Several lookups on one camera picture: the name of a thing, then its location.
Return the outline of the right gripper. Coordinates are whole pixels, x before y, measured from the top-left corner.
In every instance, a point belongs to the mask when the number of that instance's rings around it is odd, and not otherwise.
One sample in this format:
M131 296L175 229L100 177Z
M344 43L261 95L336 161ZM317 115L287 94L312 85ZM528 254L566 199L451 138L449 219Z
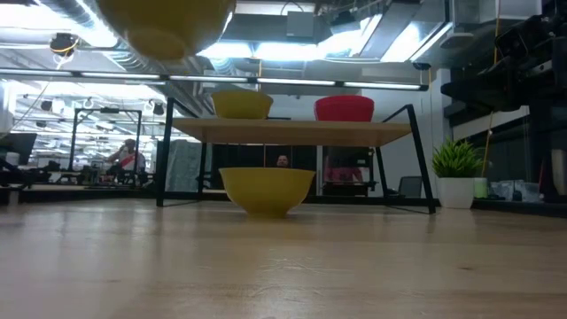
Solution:
M543 96L567 95L567 12L535 15L498 35L498 69L441 86L441 93L494 112Z

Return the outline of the yellow patterned mini bowl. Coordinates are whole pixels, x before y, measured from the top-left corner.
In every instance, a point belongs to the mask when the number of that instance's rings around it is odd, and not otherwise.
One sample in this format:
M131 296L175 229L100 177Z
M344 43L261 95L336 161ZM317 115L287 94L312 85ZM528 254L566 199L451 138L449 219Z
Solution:
M146 58L173 61L216 43L237 0L96 0L106 22Z
M211 95L214 110L219 118L265 120L273 104L273 98L257 91L227 90Z
M228 198L254 217L283 218L307 197L315 171L278 167L219 169Z

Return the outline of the green plant in white pot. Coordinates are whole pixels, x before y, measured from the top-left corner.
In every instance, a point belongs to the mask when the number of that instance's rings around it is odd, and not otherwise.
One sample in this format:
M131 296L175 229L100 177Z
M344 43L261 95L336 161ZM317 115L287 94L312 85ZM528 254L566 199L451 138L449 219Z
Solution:
M466 140L448 138L435 150L432 168L439 179L439 201L444 208L471 208L474 178L481 166L478 150Z

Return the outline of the grey background chair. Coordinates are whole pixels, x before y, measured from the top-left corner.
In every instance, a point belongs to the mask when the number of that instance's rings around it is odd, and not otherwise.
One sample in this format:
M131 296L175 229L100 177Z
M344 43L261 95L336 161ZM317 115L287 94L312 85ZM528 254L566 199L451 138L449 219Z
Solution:
M421 176L403 176L400 179L398 193L404 198L420 198L423 179Z

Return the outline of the grey ceiling box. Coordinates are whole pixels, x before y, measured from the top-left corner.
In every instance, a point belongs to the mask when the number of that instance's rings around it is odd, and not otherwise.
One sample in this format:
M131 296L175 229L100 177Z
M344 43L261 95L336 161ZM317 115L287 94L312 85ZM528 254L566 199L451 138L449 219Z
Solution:
M314 32L315 17L312 12L287 12L287 37L312 38Z

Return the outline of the long LED light bar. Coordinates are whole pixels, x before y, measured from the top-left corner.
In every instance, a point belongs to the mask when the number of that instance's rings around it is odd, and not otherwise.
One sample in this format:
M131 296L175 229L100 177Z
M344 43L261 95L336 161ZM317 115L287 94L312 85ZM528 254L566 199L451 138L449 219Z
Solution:
M309 87L333 87L348 89L385 89L426 91L426 84L411 84L398 82L351 82L330 80L308 80L273 77L243 77L243 76L207 76L207 75L170 75L170 74L132 74L88 71L67 71L48 69L20 69L0 67L0 79L38 79L39 81L71 81L77 82L109 82L118 81L163 85L166 82L210 82L230 84L278 84Z

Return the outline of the wooden shelf with black legs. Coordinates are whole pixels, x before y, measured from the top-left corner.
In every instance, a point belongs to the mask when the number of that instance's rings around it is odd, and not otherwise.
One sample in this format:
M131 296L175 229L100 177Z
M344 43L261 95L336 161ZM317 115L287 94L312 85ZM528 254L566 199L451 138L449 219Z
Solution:
M380 185L387 191L381 147L406 135L411 135L416 149L416 158L422 177L425 197L422 199L396 199L383 195L370 204L381 206L425 206L428 214L435 214L438 206L433 197L431 178L425 161L422 139L413 105L404 105L381 122L352 121L290 121L290 120L246 120L246 119L192 119L173 117L175 105L180 102L170 97L166 106L166 123L162 145L157 150L158 186L156 205L164 206L164 200L173 194L166 191L167 163L172 129L197 138L201 143L198 168L197 200L204 198L203 182L206 151L209 144L288 144L315 146L369 147L375 150L379 169Z

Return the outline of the black round ceiling device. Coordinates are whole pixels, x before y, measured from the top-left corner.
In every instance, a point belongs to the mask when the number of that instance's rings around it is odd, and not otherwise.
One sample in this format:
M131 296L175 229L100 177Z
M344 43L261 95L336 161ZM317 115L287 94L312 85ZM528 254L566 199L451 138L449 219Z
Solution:
M50 51L60 57L71 57L79 45L80 38L69 33L56 33L50 40Z

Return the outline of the computer monitor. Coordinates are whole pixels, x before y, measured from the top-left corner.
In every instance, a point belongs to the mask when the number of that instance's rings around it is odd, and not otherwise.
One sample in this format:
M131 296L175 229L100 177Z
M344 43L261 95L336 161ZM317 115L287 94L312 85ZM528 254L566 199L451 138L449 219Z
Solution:
M0 137L0 159L5 160L9 153L16 153L19 155L18 164L26 165L36 138L36 133L7 133Z

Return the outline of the black aluminium frame rail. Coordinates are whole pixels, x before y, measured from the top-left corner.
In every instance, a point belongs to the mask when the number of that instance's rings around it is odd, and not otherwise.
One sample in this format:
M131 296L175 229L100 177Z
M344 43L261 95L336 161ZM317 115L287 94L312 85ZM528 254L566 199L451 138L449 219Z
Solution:
M116 198L155 198L155 194L150 191L118 189L0 188L0 206Z
M472 208L567 219L567 204L475 199Z

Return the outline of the black background metal frame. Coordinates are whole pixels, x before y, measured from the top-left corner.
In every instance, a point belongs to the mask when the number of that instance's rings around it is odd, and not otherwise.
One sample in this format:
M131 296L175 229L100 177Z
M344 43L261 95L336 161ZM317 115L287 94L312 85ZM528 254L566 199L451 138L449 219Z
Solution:
M98 113L135 113L137 115L137 120L134 121L134 123L136 124L136 145L135 145L135 159L134 159L134 167L133 167L133 172L137 173L138 172L138 153L139 153L139 143L140 143L140 136L141 136L141 128L142 128L142 119L143 119L143 113L140 110L124 110L124 109L120 109L120 108L111 108L111 107L99 107L99 108L75 108L74 109L74 117L73 117L73 130L72 130L72 135L71 135L71 149L70 149L70 153L69 153L69 162L68 162L68 166L67 166L67 170L71 171L73 170L73 166L74 166L74 153L75 153L75 144L76 144L76 137L77 137L77 128L78 125L80 123L83 122L83 120L79 120L79 115L82 112L86 112L87 114L85 115L85 118L88 118L91 114L93 114L94 112L98 112Z

